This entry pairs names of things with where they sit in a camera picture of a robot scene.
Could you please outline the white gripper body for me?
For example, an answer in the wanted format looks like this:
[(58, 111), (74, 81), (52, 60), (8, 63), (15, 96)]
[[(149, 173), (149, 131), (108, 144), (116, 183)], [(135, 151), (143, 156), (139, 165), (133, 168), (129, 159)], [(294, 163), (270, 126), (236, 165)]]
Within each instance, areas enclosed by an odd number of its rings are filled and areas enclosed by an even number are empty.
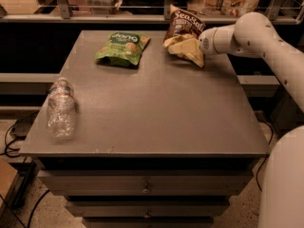
[(215, 46), (217, 28), (209, 28), (199, 36), (199, 48), (205, 55), (218, 54)]

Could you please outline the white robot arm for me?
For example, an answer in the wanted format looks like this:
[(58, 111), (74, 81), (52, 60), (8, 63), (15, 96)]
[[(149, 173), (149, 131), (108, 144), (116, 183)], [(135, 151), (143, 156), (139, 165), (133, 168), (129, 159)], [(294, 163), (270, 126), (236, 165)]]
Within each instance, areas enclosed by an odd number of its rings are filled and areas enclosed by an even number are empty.
[[(199, 36), (205, 55), (231, 54), (262, 59), (300, 110), (304, 111), (304, 54), (285, 42), (259, 12)], [(284, 134), (265, 167), (257, 228), (304, 228), (304, 126)]]

